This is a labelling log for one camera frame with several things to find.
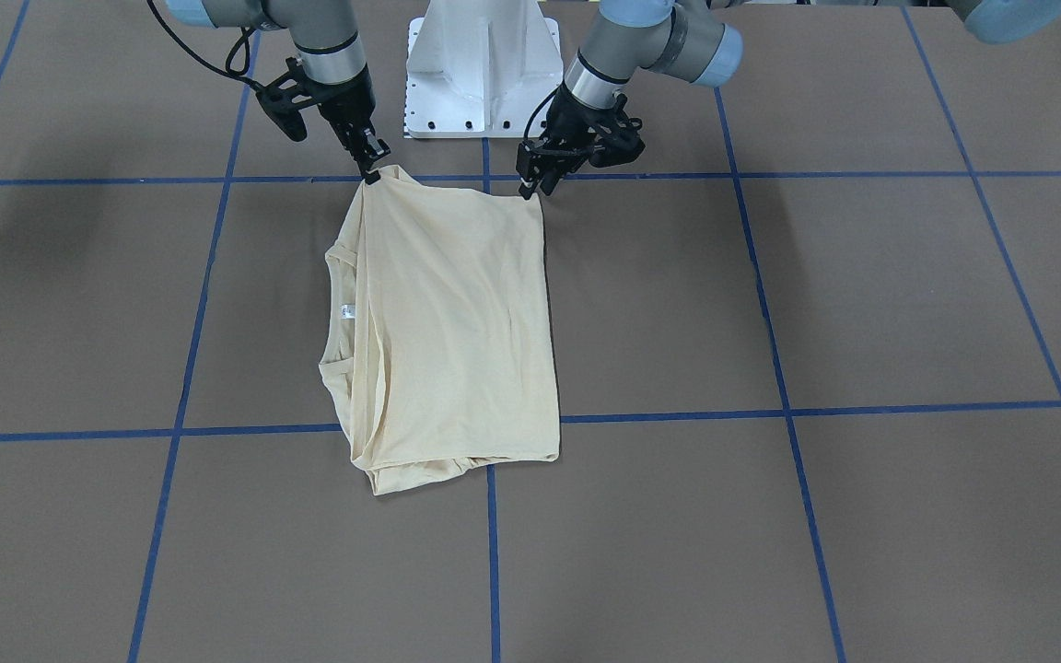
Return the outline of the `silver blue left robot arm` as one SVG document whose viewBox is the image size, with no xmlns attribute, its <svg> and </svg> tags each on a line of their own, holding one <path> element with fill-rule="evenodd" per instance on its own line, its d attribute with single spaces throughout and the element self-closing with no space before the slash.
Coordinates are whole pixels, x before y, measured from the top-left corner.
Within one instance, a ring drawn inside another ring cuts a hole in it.
<svg viewBox="0 0 1061 663">
<path fill-rule="evenodd" d="M 552 194 L 581 167 L 634 162 L 643 122 L 626 114 L 637 71 L 721 87 L 738 70 L 742 36 L 712 1 L 602 1 L 563 80 L 530 114 L 515 169 L 519 196 Z"/>
</svg>

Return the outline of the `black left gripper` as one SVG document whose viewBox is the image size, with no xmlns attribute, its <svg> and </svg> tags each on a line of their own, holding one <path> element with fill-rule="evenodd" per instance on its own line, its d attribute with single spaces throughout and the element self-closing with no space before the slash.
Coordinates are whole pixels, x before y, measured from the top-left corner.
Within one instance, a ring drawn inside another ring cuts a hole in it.
<svg viewBox="0 0 1061 663">
<path fill-rule="evenodd" d="M 602 169 L 634 162 L 646 144 L 640 137 L 643 121 L 624 114 L 627 101 L 616 92 L 610 108 L 594 109 L 566 85 L 553 89 L 530 114 L 519 142 L 519 196 L 551 196 L 554 185 L 586 164 Z"/>
</svg>

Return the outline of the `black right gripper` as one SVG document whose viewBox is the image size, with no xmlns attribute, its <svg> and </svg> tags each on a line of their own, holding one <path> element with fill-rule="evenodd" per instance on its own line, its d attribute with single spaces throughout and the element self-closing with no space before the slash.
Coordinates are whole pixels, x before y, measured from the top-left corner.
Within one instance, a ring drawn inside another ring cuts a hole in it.
<svg viewBox="0 0 1061 663">
<path fill-rule="evenodd" d="M 379 161 L 392 149 L 378 136 L 372 124 L 376 100 L 369 72 L 337 84 L 313 84 L 313 99 L 319 102 L 321 117 L 335 132 L 342 147 L 359 165 L 366 185 L 379 184 Z"/>
</svg>

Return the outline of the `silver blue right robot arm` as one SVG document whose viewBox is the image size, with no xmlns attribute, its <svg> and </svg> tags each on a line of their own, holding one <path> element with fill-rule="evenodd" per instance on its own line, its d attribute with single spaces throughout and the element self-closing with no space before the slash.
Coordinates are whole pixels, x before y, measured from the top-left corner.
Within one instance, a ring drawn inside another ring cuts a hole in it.
<svg viewBox="0 0 1061 663">
<path fill-rule="evenodd" d="M 174 33 L 156 1 L 147 3 L 159 27 L 186 54 L 206 70 L 253 89 L 262 112 L 286 138 L 302 142 L 308 135 L 302 112 L 317 108 L 354 160 L 362 180 L 379 181 L 375 165 L 392 149 L 372 124 L 372 80 L 349 1 L 166 1 L 163 5 L 184 25 L 239 29 L 239 40 L 218 67 Z M 297 54 L 286 59 L 281 76 L 261 83 L 249 75 L 249 64 L 237 68 L 232 59 L 239 52 L 251 52 L 253 33 L 273 30 L 286 30 Z"/>
</svg>

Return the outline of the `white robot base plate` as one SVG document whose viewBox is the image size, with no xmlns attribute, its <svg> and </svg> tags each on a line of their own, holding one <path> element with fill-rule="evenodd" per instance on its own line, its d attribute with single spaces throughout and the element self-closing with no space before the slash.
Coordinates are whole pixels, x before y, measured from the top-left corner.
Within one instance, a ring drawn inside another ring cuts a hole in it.
<svg viewBox="0 0 1061 663">
<path fill-rule="evenodd" d="M 431 1 L 408 22 L 405 137 L 520 139 L 563 68 L 538 1 Z"/>
</svg>

